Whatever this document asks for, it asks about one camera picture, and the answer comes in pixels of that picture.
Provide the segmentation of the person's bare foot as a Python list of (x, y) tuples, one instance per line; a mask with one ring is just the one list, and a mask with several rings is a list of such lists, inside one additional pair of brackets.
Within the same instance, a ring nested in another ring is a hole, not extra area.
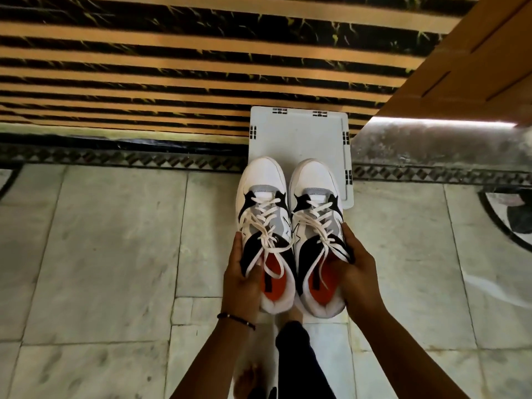
[(234, 382), (234, 399), (265, 399), (263, 385), (262, 368), (256, 364), (250, 365)]

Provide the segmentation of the wooden door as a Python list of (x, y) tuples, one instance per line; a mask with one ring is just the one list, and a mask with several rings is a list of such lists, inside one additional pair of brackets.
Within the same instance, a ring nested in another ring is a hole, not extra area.
[(532, 125), (532, 0), (479, 0), (377, 116)]

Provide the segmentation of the person's right forearm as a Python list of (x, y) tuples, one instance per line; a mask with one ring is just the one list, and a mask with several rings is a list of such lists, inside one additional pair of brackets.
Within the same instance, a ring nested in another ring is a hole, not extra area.
[(469, 399), (384, 306), (347, 311), (398, 399)]

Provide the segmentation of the white plastic crate lid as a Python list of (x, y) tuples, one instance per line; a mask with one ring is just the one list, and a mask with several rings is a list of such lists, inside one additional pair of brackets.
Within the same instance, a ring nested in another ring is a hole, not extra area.
[(342, 207), (354, 205), (347, 113), (253, 106), (249, 123), (249, 161), (268, 156), (289, 181), (301, 161), (319, 160), (335, 176)]

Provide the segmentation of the white black sneaker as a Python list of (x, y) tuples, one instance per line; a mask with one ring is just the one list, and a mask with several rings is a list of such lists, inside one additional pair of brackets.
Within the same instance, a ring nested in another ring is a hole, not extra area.
[(301, 307), (315, 318), (333, 318), (345, 303), (331, 263), (349, 263), (352, 250), (342, 231), (339, 188), (324, 163), (308, 159), (298, 164), (289, 184), (289, 209)]
[(274, 159), (259, 157), (243, 171), (236, 221), (243, 241), (243, 276), (262, 268), (261, 311), (271, 315), (288, 311), (296, 295), (296, 264), (287, 183)]

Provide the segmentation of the person's left forearm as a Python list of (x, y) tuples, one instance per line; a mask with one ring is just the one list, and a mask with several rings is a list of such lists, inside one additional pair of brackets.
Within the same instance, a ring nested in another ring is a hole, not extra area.
[(170, 399), (228, 399), (236, 362), (254, 327), (220, 313)]

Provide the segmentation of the person's black trouser leg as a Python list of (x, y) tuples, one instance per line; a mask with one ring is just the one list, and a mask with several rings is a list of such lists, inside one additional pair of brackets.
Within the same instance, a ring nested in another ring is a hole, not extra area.
[(278, 399), (336, 399), (301, 322), (285, 323), (275, 344), (279, 353)]

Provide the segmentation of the striped wooden slat panel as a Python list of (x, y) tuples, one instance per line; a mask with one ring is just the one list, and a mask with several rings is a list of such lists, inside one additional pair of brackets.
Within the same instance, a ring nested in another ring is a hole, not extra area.
[(252, 106), (350, 135), (480, 0), (0, 0), (0, 132), (244, 145)]

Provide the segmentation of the person's right hand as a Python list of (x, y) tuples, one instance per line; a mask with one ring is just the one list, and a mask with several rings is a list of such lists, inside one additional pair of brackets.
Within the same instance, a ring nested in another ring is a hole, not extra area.
[(346, 222), (342, 223), (342, 232), (351, 258), (351, 274), (338, 285), (349, 317), (365, 330), (387, 312), (378, 285), (376, 262)]

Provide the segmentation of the person's left hand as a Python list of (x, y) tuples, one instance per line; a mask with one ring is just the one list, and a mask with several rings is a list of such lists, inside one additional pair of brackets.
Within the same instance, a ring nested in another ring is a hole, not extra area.
[(237, 231), (223, 276), (221, 313), (252, 328), (259, 314), (262, 292), (251, 285), (249, 275), (242, 274), (242, 254), (242, 234)]

